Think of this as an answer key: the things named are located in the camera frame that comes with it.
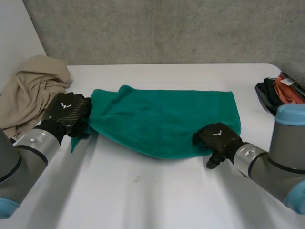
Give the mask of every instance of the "green towel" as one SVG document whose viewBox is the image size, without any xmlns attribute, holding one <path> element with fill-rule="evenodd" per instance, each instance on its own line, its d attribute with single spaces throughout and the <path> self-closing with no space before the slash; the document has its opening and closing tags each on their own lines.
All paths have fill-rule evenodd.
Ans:
<svg viewBox="0 0 305 229">
<path fill-rule="evenodd" d="M 222 122 L 240 134 L 241 124 L 232 92 L 94 90 L 89 126 L 115 142 L 161 159 L 210 154 L 192 145 L 203 126 Z"/>
</svg>

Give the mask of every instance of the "tan fabric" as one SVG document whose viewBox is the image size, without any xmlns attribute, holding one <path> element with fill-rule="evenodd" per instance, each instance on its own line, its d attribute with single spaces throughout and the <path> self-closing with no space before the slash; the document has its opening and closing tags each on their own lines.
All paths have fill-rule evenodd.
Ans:
<svg viewBox="0 0 305 229">
<path fill-rule="evenodd" d="M 57 93 L 71 85 L 62 60 L 37 55 L 11 76 L 0 96 L 0 127 L 8 138 L 20 138 L 41 120 L 43 111 Z"/>
</svg>

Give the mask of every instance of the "gray robot arm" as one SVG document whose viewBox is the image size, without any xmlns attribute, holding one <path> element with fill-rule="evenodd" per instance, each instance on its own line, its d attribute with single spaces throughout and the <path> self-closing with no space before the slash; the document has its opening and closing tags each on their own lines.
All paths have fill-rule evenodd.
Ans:
<svg viewBox="0 0 305 229">
<path fill-rule="evenodd" d="M 15 212 L 58 151 L 64 134 L 50 132 L 32 129 L 13 147 L 0 129 L 0 219 Z"/>
<path fill-rule="evenodd" d="M 220 130 L 223 136 L 213 134 Z M 242 142 L 224 124 L 204 127 L 194 135 L 195 144 L 200 140 L 213 150 L 208 168 L 229 159 L 242 174 L 287 207 L 305 214 L 305 105 L 279 107 L 269 153 Z"/>
<path fill-rule="evenodd" d="M 57 94 L 42 117 L 14 147 L 0 128 L 0 219 L 12 216 L 46 166 L 64 135 L 82 137 L 91 112 L 90 98 L 73 93 Z"/>
</svg>

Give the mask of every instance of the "table surface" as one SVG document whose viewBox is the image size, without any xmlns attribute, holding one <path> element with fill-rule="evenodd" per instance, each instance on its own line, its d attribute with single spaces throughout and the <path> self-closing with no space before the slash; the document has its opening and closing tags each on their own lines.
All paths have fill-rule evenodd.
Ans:
<svg viewBox="0 0 305 229">
<path fill-rule="evenodd" d="M 241 137 L 269 149 L 273 116 L 254 86 L 280 70 L 270 64 L 68 66 L 69 91 L 94 89 L 233 91 Z M 301 229 L 305 217 L 286 208 L 229 162 L 214 170 L 208 156 L 166 161 L 127 149 L 101 135 L 71 139 L 46 168 L 4 229 Z"/>
</svg>

